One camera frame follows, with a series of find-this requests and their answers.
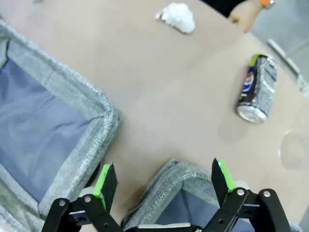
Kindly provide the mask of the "person's left hand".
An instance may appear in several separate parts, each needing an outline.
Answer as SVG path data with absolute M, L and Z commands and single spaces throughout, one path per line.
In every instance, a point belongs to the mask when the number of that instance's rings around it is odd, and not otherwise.
M 231 11 L 228 20 L 246 33 L 251 29 L 263 9 L 262 0 L 245 0 Z

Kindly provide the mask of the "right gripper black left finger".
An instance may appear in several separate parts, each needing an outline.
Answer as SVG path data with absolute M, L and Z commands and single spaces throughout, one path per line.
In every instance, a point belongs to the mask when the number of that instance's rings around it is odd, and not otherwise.
M 92 194 L 73 202 L 65 198 L 53 201 L 42 231 L 78 232 L 83 225 L 92 225 L 97 232 L 122 232 L 110 214 L 117 184 L 113 163 L 105 164 Z

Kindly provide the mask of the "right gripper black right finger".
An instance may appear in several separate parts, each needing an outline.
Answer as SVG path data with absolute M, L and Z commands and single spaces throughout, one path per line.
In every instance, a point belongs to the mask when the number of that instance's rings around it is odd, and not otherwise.
M 248 219 L 256 232 L 292 230 L 273 189 L 253 193 L 243 187 L 236 187 L 221 159 L 212 162 L 211 181 L 220 208 L 204 227 L 204 232 L 230 232 L 239 219 Z

